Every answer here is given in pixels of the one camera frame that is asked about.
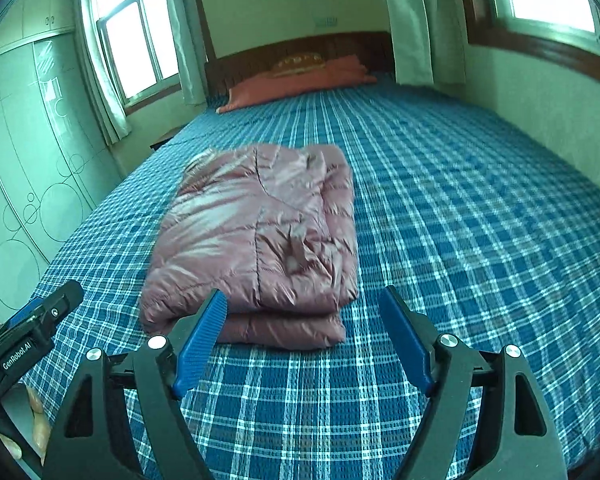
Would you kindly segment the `bare left hand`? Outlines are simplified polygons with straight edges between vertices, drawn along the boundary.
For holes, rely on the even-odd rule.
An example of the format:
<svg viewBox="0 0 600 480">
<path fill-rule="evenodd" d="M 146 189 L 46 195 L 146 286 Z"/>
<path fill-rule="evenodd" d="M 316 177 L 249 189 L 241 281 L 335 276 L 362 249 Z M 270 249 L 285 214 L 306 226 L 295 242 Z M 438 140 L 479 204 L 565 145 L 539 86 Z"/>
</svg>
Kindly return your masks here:
<svg viewBox="0 0 600 480">
<path fill-rule="evenodd" d="M 6 402 L 7 415 L 9 417 L 16 415 L 15 425 L 43 465 L 52 430 L 40 397 L 32 388 L 20 382 L 4 396 L 3 400 Z"/>
</svg>

